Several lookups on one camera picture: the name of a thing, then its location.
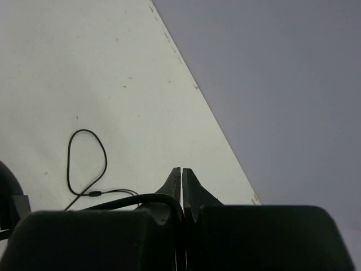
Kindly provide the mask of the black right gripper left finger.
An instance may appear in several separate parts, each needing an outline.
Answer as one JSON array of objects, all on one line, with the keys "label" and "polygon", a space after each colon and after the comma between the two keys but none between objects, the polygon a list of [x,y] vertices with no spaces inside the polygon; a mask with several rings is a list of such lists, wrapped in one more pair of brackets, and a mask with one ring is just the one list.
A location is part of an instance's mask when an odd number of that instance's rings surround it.
[{"label": "black right gripper left finger", "polygon": [[16,227],[6,270],[182,270],[181,170],[153,194],[80,211],[34,212]]}]

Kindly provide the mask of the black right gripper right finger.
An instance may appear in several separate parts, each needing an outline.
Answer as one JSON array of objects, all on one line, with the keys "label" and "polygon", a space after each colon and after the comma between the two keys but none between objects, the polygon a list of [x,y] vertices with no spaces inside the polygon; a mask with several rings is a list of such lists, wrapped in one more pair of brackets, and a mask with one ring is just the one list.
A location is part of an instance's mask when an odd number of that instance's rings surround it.
[{"label": "black right gripper right finger", "polygon": [[225,205],[182,173],[189,270],[354,270],[333,218],[316,206]]}]

